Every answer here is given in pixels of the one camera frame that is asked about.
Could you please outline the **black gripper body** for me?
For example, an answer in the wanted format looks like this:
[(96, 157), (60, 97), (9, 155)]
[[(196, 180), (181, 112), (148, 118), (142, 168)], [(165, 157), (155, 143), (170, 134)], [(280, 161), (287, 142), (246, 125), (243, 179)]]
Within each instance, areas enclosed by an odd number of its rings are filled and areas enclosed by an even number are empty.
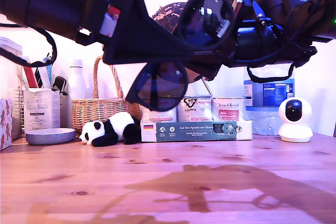
[(286, 18), (298, 0), (234, 0), (236, 26), (230, 37), (230, 67), (292, 63), (299, 49), (287, 42)]
[(117, 21), (109, 12), (122, 10), (125, 0), (27, 0), (25, 24), (87, 46), (107, 46)]

